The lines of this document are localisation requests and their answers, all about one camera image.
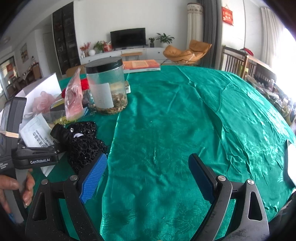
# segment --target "black jar lid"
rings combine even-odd
[[[96,74],[116,69],[122,65],[123,62],[121,57],[108,57],[89,62],[84,66],[84,68],[86,74]]]

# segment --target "blue gripper pad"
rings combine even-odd
[[[79,196],[82,203],[86,203],[87,200],[92,198],[106,167],[107,157],[106,154],[103,153],[82,183],[82,190]]]

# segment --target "wooden table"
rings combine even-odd
[[[126,61],[128,61],[130,56],[135,56],[136,60],[139,60],[140,55],[143,55],[143,52],[136,52],[136,53],[123,53],[121,57],[125,57]]]
[[[151,241],[151,234],[154,240],[188,240],[189,233],[196,232],[209,203],[189,171],[191,153],[198,153],[217,173],[227,173],[229,180],[244,182],[253,176],[269,219],[285,205],[292,189],[278,178],[283,172],[284,142],[294,140],[294,134],[258,91],[228,73],[189,66],[162,66],[161,71],[133,73],[126,79],[131,85],[126,109],[87,119],[96,122],[97,137],[112,147],[108,169],[85,206],[106,241],[116,236]],[[61,89],[69,80],[59,81]],[[74,174],[66,156],[48,175],[50,182]],[[34,168],[33,176],[38,187],[44,174]],[[65,202],[58,203],[67,213]],[[229,211],[220,227],[224,233],[232,216]],[[149,225],[137,220],[149,220]],[[112,229],[123,222],[123,229]],[[65,225],[78,239],[70,217]]]

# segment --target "red wall decoration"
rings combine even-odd
[[[233,16],[232,16],[232,11],[222,7],[222,20],[225,23],[228,23],[230,25],[233,25]]]
[[[13,66],[12,66],[12,64],[8,64],[8,65],[6,66],[6,70],[7,70],[7,72],[13,71]]]

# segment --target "book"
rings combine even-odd
[[[146,71],[159,71],[160,64],[154,59],[151,60],[135,60],[135,61],[124,61],[123,73],[138,73]]]

